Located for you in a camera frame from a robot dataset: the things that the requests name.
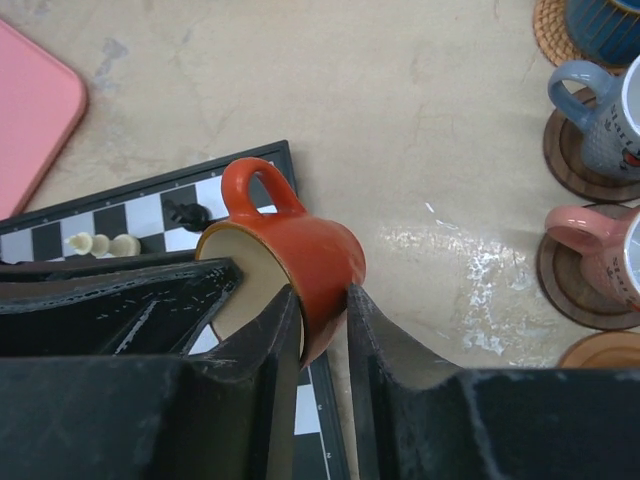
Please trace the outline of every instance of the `orange mug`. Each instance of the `orange mug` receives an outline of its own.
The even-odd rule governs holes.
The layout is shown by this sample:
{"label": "orange mug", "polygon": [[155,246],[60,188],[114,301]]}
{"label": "orange mug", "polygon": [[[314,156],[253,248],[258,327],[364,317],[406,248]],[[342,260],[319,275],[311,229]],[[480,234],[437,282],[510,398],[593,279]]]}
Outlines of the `orange mug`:
{"label": "orange mug", "polygon": [[[253,175],[277,213],[256,209],[249,196]],[[213,320],[216,336],[224,340],[238,331],[290,283],[300,298],[304,325],[300,362],[308,365],[342,323],[349,285],[364,282],[360,243],[343,225],[310,215],[278,169],[259,158],[241,158],[225,169],[222,198],[229,218],[204,231],[196,259],[229,257],[244,277]]]}

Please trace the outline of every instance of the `mug handle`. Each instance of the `mug handle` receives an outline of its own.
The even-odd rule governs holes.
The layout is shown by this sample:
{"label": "mug handle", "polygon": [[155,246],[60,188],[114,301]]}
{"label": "mug handle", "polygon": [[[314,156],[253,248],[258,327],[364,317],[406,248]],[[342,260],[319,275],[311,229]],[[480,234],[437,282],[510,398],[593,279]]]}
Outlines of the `mug handle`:
{"label": "mug handle", "polygon": [[557,207],[549,212],[544,228],[551,238],[581,255],[598,253],[609,239],[616,221],[583,207]]}
{"label": "mug handle", "polygon": [[574,97],[564,80],[577,82],[589,87],[596,94],[596,104],[600,105],[614,83],[614,77],[595,63],[586,60],[572,60],[560,65],[551,75],[547,85],[549,98],[558,110],[574,123],[583,133],[589,127],[594,108],[589,108]]}
{"label": "mug handle", "polygon": [[247,157],[231,162],[222,174],[222,198],[231,221],[234,217],[262,217],[249,195],[249,182],[253,175],[257,175],[264,185],[278,213],[307,213],[307,209],[276,167],[261,158]]}

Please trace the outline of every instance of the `white chess piece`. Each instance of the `white chess piece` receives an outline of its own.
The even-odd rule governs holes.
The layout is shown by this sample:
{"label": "white chess piece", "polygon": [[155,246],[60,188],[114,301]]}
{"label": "white chess piece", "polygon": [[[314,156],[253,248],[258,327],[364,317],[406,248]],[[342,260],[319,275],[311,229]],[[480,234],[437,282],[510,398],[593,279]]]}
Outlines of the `white chess piece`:
{"label": "white chess piece", "polygon": [[71,245],[78,255],[90,253],[96,258],[104,257],[107,253],[114,257],[140,255],[140,242],[137,238],[126,233],[109,240],[106,235],[91,235],[87,232],[80,232],[69,237],[66,242]]}

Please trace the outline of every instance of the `chessboard frame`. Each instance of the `chessboard frame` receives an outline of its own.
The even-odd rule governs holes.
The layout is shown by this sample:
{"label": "chessboard frame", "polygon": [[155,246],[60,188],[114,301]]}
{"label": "chessboard frame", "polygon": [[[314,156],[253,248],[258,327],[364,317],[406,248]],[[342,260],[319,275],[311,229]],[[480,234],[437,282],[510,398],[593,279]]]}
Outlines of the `chessboard frame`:
{"label": "chessboard frame", "polygon": [[[31,229],[48,222],[55,222],[60,218],[77,214],[79,211],[97,210],[111,204],[123,203],[127,199],[135,198],[136,193],[141,190],[145,192],[160,192],[164,191],[163,188],[169,184],[177,187],[183,179],[193,182],[193,179],[199,176],[206,178],[211,175],[213,170],[223,169],[233,160],[243,157],[267,157],[283,173],[297,193],[289,143],[287,140],[281,140],[2,220],[0,221],[0,235],[22,229]],[[318,417],[322,430],[322,447],[325,452],[325,464],[329,479],[348,480],[350,478],[349,468],[335,391],[331,380],[329,359],[326,352],[310,365],[309,374],[311,377],[310,383],[313,384],[316,404],[318,405]]]}

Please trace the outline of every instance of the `black chess piece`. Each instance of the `black chess piece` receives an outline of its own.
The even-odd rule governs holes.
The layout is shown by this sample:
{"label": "black chess piece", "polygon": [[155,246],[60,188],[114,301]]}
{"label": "black chess piece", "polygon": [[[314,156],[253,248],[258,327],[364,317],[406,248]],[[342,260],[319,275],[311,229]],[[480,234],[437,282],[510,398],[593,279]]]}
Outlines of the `black chess piece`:
{"label": "black chess piece", "polygon": [[162,202],[162,208],[169,218],[188,232],[202,233],[209,225],[215,223],[206,207],[197,204],[176,204],[171,200]]}

